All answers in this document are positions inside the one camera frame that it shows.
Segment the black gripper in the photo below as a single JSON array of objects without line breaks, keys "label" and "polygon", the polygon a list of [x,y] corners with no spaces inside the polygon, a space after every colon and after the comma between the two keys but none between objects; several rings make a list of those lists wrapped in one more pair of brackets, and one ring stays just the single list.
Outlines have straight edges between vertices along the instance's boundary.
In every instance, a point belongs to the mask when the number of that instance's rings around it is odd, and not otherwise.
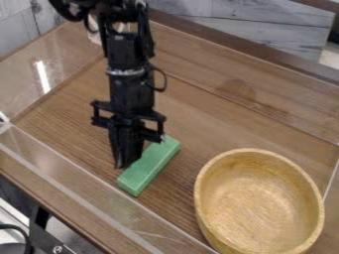
[{"label": "black gripper", "polygon": [[107,128],[115,167],[124,169],[142,157],[144,140],[160,143],[166,116],[155,109],[155,92],[167,85],[155,85],[154,71],[132,75],[108,75],[110,100],[91,103],[91,124]]}]

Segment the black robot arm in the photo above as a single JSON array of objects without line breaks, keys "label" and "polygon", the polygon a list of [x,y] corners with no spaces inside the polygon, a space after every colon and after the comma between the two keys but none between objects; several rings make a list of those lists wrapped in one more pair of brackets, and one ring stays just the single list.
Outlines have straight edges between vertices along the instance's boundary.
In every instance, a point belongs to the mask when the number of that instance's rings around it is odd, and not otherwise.
[{"label": "black robot arm", "polygon": [[108,101],[91,103],[91,124],[108,130],[115,166],[126,169],[142,158],[147,141],[159,143],[164,136],[166,116],[154,110],[155,94],[166,90],[155,85],[159,70],[155,57],[148,4],[144,0],[48,0],[71,22],[87,23],[96,17],[107,58]]}]

